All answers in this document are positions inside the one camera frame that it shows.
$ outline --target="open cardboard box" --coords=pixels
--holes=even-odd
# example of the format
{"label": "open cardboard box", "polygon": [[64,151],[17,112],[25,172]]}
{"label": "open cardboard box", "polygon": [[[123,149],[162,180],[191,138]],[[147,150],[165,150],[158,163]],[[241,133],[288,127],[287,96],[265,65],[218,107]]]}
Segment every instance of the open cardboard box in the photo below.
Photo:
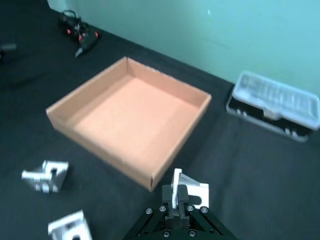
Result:
{"label": "open cardboard box", "polygon": [[124,57],[46,113],[55,129],[152,191],[210,94]]}

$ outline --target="light blue wall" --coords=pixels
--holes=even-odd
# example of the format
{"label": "light blue wall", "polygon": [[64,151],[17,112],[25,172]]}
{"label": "light blue wall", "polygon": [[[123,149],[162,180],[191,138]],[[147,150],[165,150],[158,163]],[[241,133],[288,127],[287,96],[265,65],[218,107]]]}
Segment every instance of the light blue wall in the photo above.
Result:
{"label": "light blue wall", "polygon": [[250,70],[320,95],[319,0],[77,0],[76,8],[92,25],[230,82]]}

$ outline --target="clear plastic lid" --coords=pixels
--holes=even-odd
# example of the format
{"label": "clear plastic lid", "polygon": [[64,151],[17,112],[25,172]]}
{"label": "clear plastic lid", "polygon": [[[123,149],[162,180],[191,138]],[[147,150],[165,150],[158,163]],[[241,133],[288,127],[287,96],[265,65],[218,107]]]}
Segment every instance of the clear plastic lid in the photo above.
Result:
{"label": "clear plastic lid", "polygon": [[285,118],[313,130],[320,127],[320,101],[313,93],[244,71],[232,96],[262,109],[274,120]]}

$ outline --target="plastic storage case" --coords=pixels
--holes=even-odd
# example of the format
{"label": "plastic storage case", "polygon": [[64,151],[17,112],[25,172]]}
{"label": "plastic storage case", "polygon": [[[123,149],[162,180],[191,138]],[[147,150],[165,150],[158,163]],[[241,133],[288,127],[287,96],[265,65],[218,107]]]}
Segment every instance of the plastic storage case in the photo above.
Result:
{"label": "plastic storage case", "polygon": [[317,95],[249,71],[240,75],[226,110],[299,142],[320,127]]}

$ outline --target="black table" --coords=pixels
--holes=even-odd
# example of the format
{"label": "black table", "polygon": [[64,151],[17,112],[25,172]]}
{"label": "black table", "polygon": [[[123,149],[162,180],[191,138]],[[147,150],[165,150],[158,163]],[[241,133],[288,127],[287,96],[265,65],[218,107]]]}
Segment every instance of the black table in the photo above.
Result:
{"label": "black table", "polygon": [[[210,209],[240,239],[319,239],[320,135],[293,142],[230,116],[233,87],[109,33],[87,55],[60,34],[46,1],[0,3],[0,39],[19,51],[0,66],[0,235],[43,240],[48,223],[83,210],[94,240],[121,239],[144,208],[160,204],[174,168],[210,185]],[[56,132],[45,109],[123,56],[212,95],[206,114],[154,192]],[[68,161],[58,194],[21,180],[43,160]]]}

